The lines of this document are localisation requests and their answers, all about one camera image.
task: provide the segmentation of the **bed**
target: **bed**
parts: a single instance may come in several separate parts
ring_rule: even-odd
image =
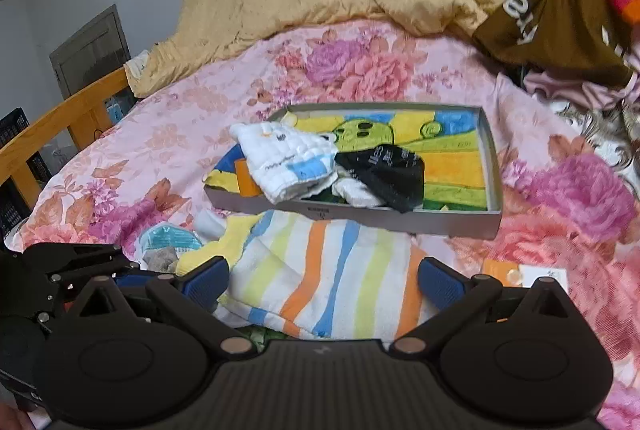
[[[117,243],[140,260],[144,230],[162,221],[192,229],[194,217],[212,209],[202,179],[233,146],[229,127],[263,121],[287,104],[374,96],[482,106],[502,174],[500,231],[491,241],[415,240],[466,275],[479,272],[485,259],[566,269],[571,298],[614,362],[614,386],[600,420],[615,430],[640,428],[635,188],[571,124],[514,86],[468,42],[448,33],[416,38],[389,19],[326,22],[252,40],[237,56],[231,49],[217,61],[200,60],[194,70],[179,63],[158,69],[178,80],[153,87],[95,142],[95,129],[108,121],[102,100],[127,85],[123,69],[47,113],[0,150],[0,181],[13,177],[33,206],[12,248],[40,241]],[[348,85],[338,77],[345,71]],[[39,193],[25,161],[64,127],[82,151]]]

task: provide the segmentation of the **clothing pile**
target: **clothing pile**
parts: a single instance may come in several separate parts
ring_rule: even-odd
[[[230,134],[238,145],[209,174],[209,186],[243,197],[264,195],[271,204],[343,199],[355,207],[386,205],[400,212],[422,204],[424,163],[404,148],[383,143],[338,153],[328,134],[276,122],[236,124]]]
[[[640,94],[640,0],[505,0],[473,35],[529,92],[587,108]]]

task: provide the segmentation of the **white cloth with blue print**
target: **white cloth with blue print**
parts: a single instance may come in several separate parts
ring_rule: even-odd
[[[272,203],[303,199],[330,187],[338,177],[338,150],[321,135],[281,123],[235,124],[249,173]]]

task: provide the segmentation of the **human hand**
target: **human hand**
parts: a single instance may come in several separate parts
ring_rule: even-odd
[[[35,430],[24,412],[0,402],[0,430]]]

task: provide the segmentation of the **black cloth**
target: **black cloth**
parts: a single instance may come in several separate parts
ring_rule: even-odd
[[[401,213],[422,204],[424,162],[409,150],[384,144],[360,152],[338,153],[335,162]]]

